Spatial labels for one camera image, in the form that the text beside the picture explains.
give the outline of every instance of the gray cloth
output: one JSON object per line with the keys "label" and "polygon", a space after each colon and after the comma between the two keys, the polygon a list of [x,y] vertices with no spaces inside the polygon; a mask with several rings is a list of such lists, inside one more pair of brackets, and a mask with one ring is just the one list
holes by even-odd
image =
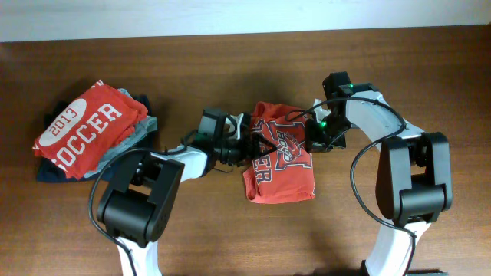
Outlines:
{"label": "gray cloth", "polygon": [[[128,97],[131,97],[128,91],[125,89],[118,89],[121,93],[127,95]],[[135,132],[131,135],[128,136],[123,142],[117,144],[117,146],[114,146],[110,148],[99,160],[99,163],[97,164],[97,168],[95,171],[89,171],[84,174],[85,178],[89,178],[92,175],[99,173],[106,164],[113,159],[116,155],[119,153],[122,153],[125,150],[128,150],[132,145],[140,142],[145,136],[152,131],[157,130],[157,119],[156,117],[152,116],[147,116],[147,118],[141,120],[135,125]]]}

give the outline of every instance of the white oval logo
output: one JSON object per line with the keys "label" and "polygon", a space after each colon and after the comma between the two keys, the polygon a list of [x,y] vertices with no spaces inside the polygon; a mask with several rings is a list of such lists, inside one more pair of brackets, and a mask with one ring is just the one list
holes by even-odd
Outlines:
{"label": "white oval logo", "polygon": [[74,100],[54,119],[39,138],[40,146],[51,146],[65,136],[84,116],[87,102],[84,99]]}

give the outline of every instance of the red t-shirt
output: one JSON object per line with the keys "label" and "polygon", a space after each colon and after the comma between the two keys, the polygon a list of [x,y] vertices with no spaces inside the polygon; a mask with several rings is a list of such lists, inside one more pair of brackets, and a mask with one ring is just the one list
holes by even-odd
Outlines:
{"label": "red t-shirt", "polygon": [[35,155],[50,159],[67,178],[80,179],[96,169],[108,149],[132,134],[147,113],[143,104],[99,80],[35,140]]}
{"label": "red t-shirt", "polygon": [[260,133],[277,150],[254,159],[243,173],[245,192],[252,202],[286,203],[315,197],[312,157],[304,148],[306,117],[285,120],[285,115],[295,109],[264,102],[255,106],[251,131]]}

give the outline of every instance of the white background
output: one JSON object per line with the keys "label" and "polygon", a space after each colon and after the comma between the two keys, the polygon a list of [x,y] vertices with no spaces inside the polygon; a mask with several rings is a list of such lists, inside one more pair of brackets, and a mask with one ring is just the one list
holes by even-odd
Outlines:
{"label": "white background", "polygon": [[0,0],[0,41],[490,22],[490,0]]}

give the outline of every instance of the table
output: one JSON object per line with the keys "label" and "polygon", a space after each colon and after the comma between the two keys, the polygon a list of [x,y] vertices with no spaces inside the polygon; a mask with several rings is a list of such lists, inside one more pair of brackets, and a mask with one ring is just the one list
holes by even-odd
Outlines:
{"label": "table", "polygon": [[[120,274],[115,245],[87,217],[90,182],[35,181],[43,114],[101,79],[146,94],[159,146],[175,147],[204,107],[237,114],[260,100],[310,107],[322,80],[348,71],[371,82],[407,120],[450,141],[453,206],[422,237],[412,269],[491,274],[491,28],[408,28],[121,38],[0,44],[0,274]],[[257,205],[241,168],[184,182],[159,244],[167,275],[293,275],[358,268],[379,225],[349,185],[348,148],[315,154],[317,197]],[[363,199],[377,210],[378,153],[360,161]]]}

